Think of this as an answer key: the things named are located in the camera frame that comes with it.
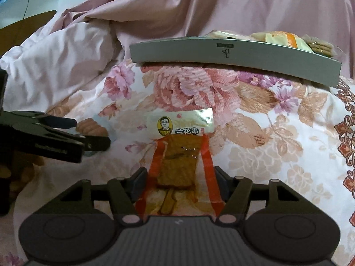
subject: wrinkled fabric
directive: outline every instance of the wrinkled fabric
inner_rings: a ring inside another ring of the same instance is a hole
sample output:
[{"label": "wrinkled fabric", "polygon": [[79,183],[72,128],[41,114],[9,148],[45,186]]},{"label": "wrinkled fabric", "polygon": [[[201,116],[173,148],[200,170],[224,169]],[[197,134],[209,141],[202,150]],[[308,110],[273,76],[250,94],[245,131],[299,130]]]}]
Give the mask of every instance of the wrinkled fabric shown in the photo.
[{"label": "wrinkled fabric", "polygon": [[352,77],[354,1],[88,0],[56,14],[21,49],[11,49],[6,56],[14,61],[50,33],[95,18],[113,22],[125,59],[130,57],[130,44],[155,38],[205,35],[213,29],[244,35],[280,30],[300,37],[308,34],[338,46],[345,53],[341,75]]},{"label": "wrinkled fabric", "polygon": [[4,110],[47,112],[99,75],[112,59],[114,42],[107,21],[75,23],[44,37],[27,51],[5,54],[9,73]]}]

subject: plastic snack wrapper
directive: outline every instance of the plastic snack wrapper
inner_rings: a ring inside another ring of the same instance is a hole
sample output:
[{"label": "plastic snack wrapper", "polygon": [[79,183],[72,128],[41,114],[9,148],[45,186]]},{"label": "plastic snack wrapper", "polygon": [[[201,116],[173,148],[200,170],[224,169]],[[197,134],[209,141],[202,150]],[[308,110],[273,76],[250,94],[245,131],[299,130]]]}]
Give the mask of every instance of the plastic snack wrapper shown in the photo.
[{"label": "plastic snack wrapper", "polygon": [[212,109],[153,113],[147,130],[157,145],[136,202],[140,216],[218,216],[224,202],[209,152]]},{"label": "plastic snack wrapper", "polygon": [[219,39],[236,39],[236,40],[249,40],[249,41],[258,41],[257,39],[251,36],[240,35],[234,31],[221,31],[221,30],[212,30],[209,32],[206,37],[209,38],[219,38]]},{"label": "plastic snack wrapper", "polygon": [[310,37],[308,35],[304,35],[302,39],[316,54],[320,54],[328,58],[333,58],[338,61],[342,61],[344,58],[344,52],[329,42],[316,37]]},{"label": "plastic snack wrapper", "polygon": [[299,38],[299,36],[292,33],[273,31],[273,32],[253,33],[250,36],[254,37],[260,42],[288,46],[288,47],[301,49],[308,52],[313,52],[312,49],[307,45],[307,43],[303,39]]}]

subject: cartoon face logo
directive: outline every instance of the cartoon face logo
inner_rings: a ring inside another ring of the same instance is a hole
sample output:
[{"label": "cartoon face logo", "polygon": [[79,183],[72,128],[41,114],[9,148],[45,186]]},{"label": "cartoon face logo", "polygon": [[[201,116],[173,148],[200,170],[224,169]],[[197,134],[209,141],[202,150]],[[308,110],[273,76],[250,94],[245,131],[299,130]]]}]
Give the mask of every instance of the cartoon face logo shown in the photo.
[{"label": "cartoon face logo", "polygon": [[171,134],[172,131],[173,131],[172,121],[166,116],[161,117],[158,121],[159,134],[161,136],[166,136],[166,135]]}]

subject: packaged snack stick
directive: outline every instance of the packaged snack stick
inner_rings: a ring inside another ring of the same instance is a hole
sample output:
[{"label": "packaged snack stick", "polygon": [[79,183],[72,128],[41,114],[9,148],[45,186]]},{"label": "packaged snack stick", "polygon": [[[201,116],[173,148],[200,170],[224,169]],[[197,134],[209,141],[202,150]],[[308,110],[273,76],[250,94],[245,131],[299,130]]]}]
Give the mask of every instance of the packaged snack stick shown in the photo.
[{"label": "packaged snack stick", "polygon": [[148,118],[147,130],[157,146],[146,188],[135,205],[137,212],[143,218],[218,216],[224,202],[209,152],[207,134],[214,132],[212,109],[154,113]]},{"label": "packaged snack stick", "polygon": [[202,136],[170,135],[157,186],[188,190],[195,185],[197,159]]},{"label": "packaged snack stick", "polygon": [[181,111],[156,112],[148,116],[147,129],[151,139],[170,134],[203,135],[214,132],[212,108]]}]

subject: cookie stack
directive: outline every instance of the cookie stack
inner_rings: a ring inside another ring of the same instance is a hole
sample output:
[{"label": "cookie stack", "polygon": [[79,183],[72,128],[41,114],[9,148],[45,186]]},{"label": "cookie stack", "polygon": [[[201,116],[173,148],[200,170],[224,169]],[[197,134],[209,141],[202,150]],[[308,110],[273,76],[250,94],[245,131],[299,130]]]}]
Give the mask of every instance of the cookie stack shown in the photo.
[{"label": "cookie stack", "polygon": [[309,36],[305,36],[302,38],[313,50],[313,52],[329,58],[333,58],[335,56],[334,46],[332,44]]}]

